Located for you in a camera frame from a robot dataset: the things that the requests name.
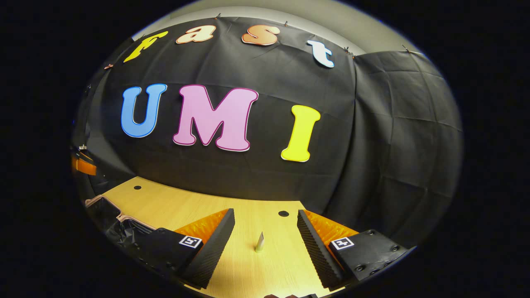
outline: wooden table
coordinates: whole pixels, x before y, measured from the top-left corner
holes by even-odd
[[[274,294],[326,296],[296,226],[300,201],[260,201],[200,194],[135,177],[103,194],[123,215],[154,228],[176,230],[233,208],[235,226],[211,277],[200,292],[215,298],[263,298]],[[278,215],[287,211],[289,216]],[[254,251],[263,232],[264,248]]]

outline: pin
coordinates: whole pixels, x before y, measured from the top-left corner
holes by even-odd
[[[402,45],[402,46],[403,46],[403,48],[405,48],[405,50],[407,50],[407,52],[409,52],[409,54],[410,54],[410,51],[409,51],[409,49],[407,49],[407,48],[406,48],[406,47],[405,47],[405,46],[404,46],[403,44],[401,44],[401,45]]]
[[[261,232],[258,244],[256,244],[255,252],[261,252],[263,250],[263,232]]]

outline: pink letter m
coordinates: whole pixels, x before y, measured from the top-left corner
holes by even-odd
[[[217,129],[223,125],[221,137],[215,141],[217,147],[229,151],[247,151],[246,126],[252,103],[258,100],[258,93],[246,88],[234,88],[219,103],[211,105],[206,88],[202,85],[187,85],[180,88],[182,111],[179,131],[173,135],[176,144],[190,146],[197,138],[191,133],[192,123],[203,145],[210,144]]]

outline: foam letter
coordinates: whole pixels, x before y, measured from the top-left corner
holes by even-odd
[[[284,160],[306,162],[309,160],[309,140],[315,122],[320,120],[320,113],[310,107],[296,105],[291,108],[295,115],[295,124],[289,145],[281,152]]]
[[[143,138],[155,129],[158,118],[158,103],[160,95],[166,91],[165,84],[153,84],[145,90],[149,94],[145,120],[138,124],[134,121],[134,106],[136,97],[142,92],[140,87],[131,87],[123,92],[123,106],[121,107],[121,129],[131,137]]]
[[[267,25],[255,25],[250,27],[247,32],[241,36],[244,43],[269,46],[278,40],[275,34],[280,34],[280,29]]]
[[[201,42],[201,41],[208,40],[214,37],[211,34],[215,31],[215,28],[216,27],[214,25],[204,25],[204,26],[191,28],[190,30],[186,31],[186,34],[177,38],[176,42],[180,44],[180,43],[187,43],[190,41]]]
[[[182,111],[179,131],[173,135],[176,144],[190,146],[197,140],[191,133],[195,122],[197,133],[203,145],[210,144],[217,129],[223,125],[221,137],[215,141],[217,147],[228,151],[247,151],[246,126],[252,103],[258,100],[258,93],[246,88],[234,88],[219,103],[212,107],[206,88],[202,85],[187,85],[180,88]]]
[[[308,40],[307,43],[309,43],[311,46],[313,46],[313,57],[320,62],[320,64],[327,66],[329,68],[335,66],[332,61],[328,60],[328,55],[332,55],[331,51],[329,49],[326,49],[326,46],[318,41]]]
[[[133,60],[134,58],[140,56],[140,51],[143,50],[143,49],[147,49],[150,45],[152,45],[158,38],[160,37],[164,37],[165,35],[167,34],[167,31],[165,32],[162,32],[162,33],[159,33],[157,35],[153,35],[151,37],[148,37],[144,40],[142,40],[142,42],[140,43],[140,45],[134,50],[132,51],[132,53],[129,55],[129,57],[125,58],[125,60],[123,61],[123,63],[129,61],[129,60]]]

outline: letter u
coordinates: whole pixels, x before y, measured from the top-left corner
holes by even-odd
[[[167,85],[153,84],[147,87],[145,92],[149,94],[147,99],[147,111],[142,123],[134,121],[134,107],[136,97],[142,92],[140,87],[131,87],[123,92],[123,106],[121,108],[121,129],[131,137],[143,138],[155,129],[156,118],[158,118],[158,104],[160,95],[166,91]]]

